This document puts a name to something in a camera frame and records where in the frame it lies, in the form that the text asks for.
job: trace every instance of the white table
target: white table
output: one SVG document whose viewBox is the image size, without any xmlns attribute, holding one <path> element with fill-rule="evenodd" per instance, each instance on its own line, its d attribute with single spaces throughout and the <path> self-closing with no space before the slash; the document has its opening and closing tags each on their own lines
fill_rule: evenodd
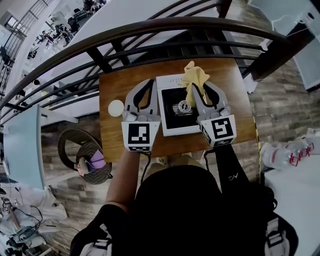
<svg viewBox="0 0 320 256">
<path fill-rule="evenodd" d="M 3 127 L 5 169 L 10 179 L 43 190 L 45 186 L 78 176 L 76 171 L 46 179 L 41 148 L 41 118 L 78 123 L 78 119 L 34 105 Z"/>
</svg>

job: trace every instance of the wooden table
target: wooden table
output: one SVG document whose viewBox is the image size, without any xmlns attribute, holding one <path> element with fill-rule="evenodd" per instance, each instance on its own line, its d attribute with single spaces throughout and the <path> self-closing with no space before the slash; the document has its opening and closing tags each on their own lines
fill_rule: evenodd
<svg viewBox="0 0 320 256">
<path fill-rule="evenodd" d="M 183 59 L 141 65 L 100 77 L 100 132 L 106 162 L 117 162 L 124 150 L 121 127 L 123 118 L 109 115 L 110 102 L 121 100 L 125 103 L 128 92 L 144 80 L 184 73 L 184 67 L 190 61 L 191 59 Z M 197 58 L 194 62 L 210 75 L 209 81 L 220 87 L 227 97 L 231 113 L 235 116 L 237 137 L 234 143 L 254 140 L 256 130 L 251 106 L 236 61 L 231 58 Z M 153 144 L 152 157 L 195 152 L 208 148 L 209 144 L 202 133 L 164 137 L 160 126 Z"/>
</svg>

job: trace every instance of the gray wood plank floor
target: gray wood plank floor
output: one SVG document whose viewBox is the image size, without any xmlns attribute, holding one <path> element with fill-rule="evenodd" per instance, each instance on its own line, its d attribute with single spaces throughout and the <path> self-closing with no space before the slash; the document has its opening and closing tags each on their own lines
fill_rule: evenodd
<svg viewBox="0 0 320 256">
<path fill-rule="evenodd" d="M 270 23 L 256 9 L 247 6 L 244 0 L 234 0 L 227 15 L 228 19 L 243 21 L 248 25 L 270 29 Z M 250 35 L 232 33 L 238 42 L 259 44 L 262 39 Z M 242 49 L 243 54 L 256 54 Z M 288 141 L 303 135 L 308 127 L 320 127 L 320 92 L 308 93 L 303 87 L 295 62 L 288 61 L 272 75 L 260 81 L 254 93 L 249 96 L 252 113 L 255 116 L 262 142 Z M 70 127 L 84 129 L 100 138 L 99 115 L 80 118 L 78 124 L 59 123 L 42 129 L 42 154 L 47 177 L 70 172 L 60 161 L 57 141 L 60 133 Z M 233 145 L 238 160 L 251 181 L 258 179 L 258 146 L 255 140 Z M 68 144 L 68 154 L 75 157 L 78 146 Z M 199 160 L 202 152 L 192 152 Z M 219 184 L 217 162 L 214 154 L 208 156 L 210 172 Z M 146 159 L 140 162 L 139 175 L 142 175 Z M 112 172 L 117 163 L 113 163 Z M 53 186 L 53 193 L 66 208 L 68 219 L 60 223 L 81 230 L 95 217 L 104 204 L 110 180 L 100 185 L 85 183 L 75 177 Z M 76 231 L 67 228 L 64 232 L 52 233 L 45 238 L 49 245 L 62 255 L 69 255 L 69 247 Z"/>
</svg>

